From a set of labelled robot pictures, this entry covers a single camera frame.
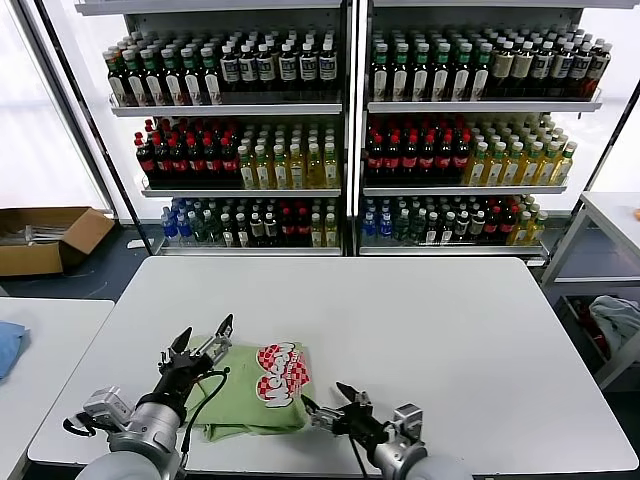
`open cardboard box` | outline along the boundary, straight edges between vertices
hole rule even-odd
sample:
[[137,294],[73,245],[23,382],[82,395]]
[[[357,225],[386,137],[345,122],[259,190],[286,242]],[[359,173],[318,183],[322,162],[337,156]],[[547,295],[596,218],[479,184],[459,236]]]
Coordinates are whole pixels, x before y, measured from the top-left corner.
[[0,245],[0,276],[60,273],[82,263],[113,228],[113,221],[88,207],[0,210],[0,237],[25,225],[68,226],[59,242]]

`shelf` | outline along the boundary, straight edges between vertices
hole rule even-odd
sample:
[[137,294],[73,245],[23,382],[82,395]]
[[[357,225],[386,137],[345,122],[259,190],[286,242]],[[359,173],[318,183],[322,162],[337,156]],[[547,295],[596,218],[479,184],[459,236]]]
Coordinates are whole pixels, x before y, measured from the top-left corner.
[[369,113],[427,112],[595,112],[602,102],[504,101],[504,102],[369,102]]
[[633,8],[638,0],[374,0],[374,7]]
[[461,245],[451,247],[360,247],[360,255],[379,256],[420,256],[420,257],[473,257],[473,256],[498,256],[510,257],[534,257],[542,256],[542,246],[510,247],[510,246],[476,246]]
[[84,16],[339,7],[340,0],[94,0],[76,3],[76,11]]
[[341,191],[339,188],[318,188],[308,190],[154,190],[151,188],[145,188],[141,190],[141,193],[147,198],[337,198],[340,196]]
[[562,193],[567,189],[566,182],[560,187],[513,186],[513,187],[365,187],[362,193],[366,197],[398,197],[421,195],[529,195]]
[[200,257],[339,257],[340,248],[226,248],[226,247],[162,247],[162,255]]
[[341,103],[278,105],[198,105],[169,107],[112,107],[116,117],[227,117],[239,115],[338,115]]

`red and white logo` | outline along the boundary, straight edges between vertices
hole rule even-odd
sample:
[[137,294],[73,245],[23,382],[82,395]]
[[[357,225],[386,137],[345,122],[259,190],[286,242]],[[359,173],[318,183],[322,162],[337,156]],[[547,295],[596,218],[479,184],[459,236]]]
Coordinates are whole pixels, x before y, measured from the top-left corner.
[[293,343],[263,347],[256,353],[256,361],[267,372],[256,385],[256,394],[267,408],[286,407],[311,381],[304,355]]

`white table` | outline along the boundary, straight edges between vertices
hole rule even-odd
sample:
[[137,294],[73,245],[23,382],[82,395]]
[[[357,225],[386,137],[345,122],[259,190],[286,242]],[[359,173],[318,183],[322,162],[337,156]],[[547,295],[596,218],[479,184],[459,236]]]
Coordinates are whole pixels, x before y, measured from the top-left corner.
[[29,443],[112,309],[108,300],[0,298],[0,320],[29,330],[0,380],[0,478],[21,477]]
[[[640,208],[640,193],[583,192],[583,208],[558,245],[549,266],[542,276],[542,286],[554,284],[640,286],[638,277],[580,277],[559,278],[571,255],[573,245],[590,223],[595,223],[610,239],[640,258],[640,221],[634,215]],[[611,384],[633,362],[640,359],[640,332],[606,362],[594,377],[600,388]]]
[[[335,381],[366,389],[375,415],[413,402],[434,454],[474,474],[632,470],[638,460],[553,310],[515,258],[147,259],[29,449],[36,462],[86,464],[103,435],[67,434],[62,419],[96,389],[137,400],[159,352],[189,325],[235,315],[237,343],[308,346],[316,400],[345,402]],[[188,469],[358,475],[348,441],[305,430],[192,437]]]

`green cloth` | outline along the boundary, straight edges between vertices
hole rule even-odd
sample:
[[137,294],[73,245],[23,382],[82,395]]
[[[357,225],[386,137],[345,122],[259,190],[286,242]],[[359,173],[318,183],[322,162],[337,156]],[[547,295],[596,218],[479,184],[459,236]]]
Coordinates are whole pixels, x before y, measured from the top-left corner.
[[[204,337],[195,337],[198,345]],[[231,372],[222,390],[202,409],[196,425],[216,441],[239,433],[274,435],[302,428],[307,414],[300,393],[311,396],[311,374],[306,349],[282,342],[266,347],[234,345],[216,366]],[[189,418],[219,385],[221,377],[199,382],[187,401]]]

